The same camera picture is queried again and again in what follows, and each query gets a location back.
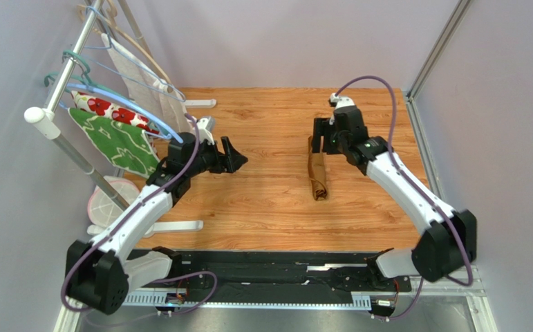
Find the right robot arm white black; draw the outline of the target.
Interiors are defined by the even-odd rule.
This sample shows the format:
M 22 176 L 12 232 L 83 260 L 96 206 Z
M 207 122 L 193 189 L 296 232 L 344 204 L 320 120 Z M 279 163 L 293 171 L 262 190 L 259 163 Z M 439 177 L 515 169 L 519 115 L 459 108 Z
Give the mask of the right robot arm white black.
M 457 211 L 425 187 L 381 136 L 370 136 L 354 105 L 336 108 L 330 118 L 315 118 L 312 152 L 342 154 L 377 183 L 410 218 L 420 238 L 411 249 L 387 250 L 373 260 L 383 278 L 417 275 L 428 282 L 448 278 L 460 268 L 472 274 L 477 220 Z

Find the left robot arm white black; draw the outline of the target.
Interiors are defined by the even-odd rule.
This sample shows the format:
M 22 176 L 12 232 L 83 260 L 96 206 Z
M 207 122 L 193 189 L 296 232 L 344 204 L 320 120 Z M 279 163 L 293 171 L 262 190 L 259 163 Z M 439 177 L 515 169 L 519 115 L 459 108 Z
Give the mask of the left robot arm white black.
M 67 309 L 77 310 L 68 303 L 74 299 L 82 303 L 81 311 L 92 308 L 110 315 L 130 292 L 154 282 L 168 282 L 172 267 L 181 263 L 180 254 L 156 247 L 130 259 L 135 245 L 179 202 L 193 177 L 204 172 L 233 174 L 248 162 L 227 136 L 221 137 L 223 151 L 192 133 L 182 137 L 182 142 L 168 144 L 167 156 L 157 164 L 139 196 L 109 227 L 89 241 L 70 245 L 60 292 Z

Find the brown satin napkin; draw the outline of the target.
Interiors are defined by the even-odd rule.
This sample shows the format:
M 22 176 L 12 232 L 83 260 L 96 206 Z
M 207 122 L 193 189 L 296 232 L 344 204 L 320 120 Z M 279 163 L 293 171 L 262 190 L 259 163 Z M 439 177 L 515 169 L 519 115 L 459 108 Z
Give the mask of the brown satin napkin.
M 308 178 L 310 180 L 312 196 L 316 201 L 328 198 L 326 167 L 324 155 L 312 151 L 313 136 L 308 138 Z

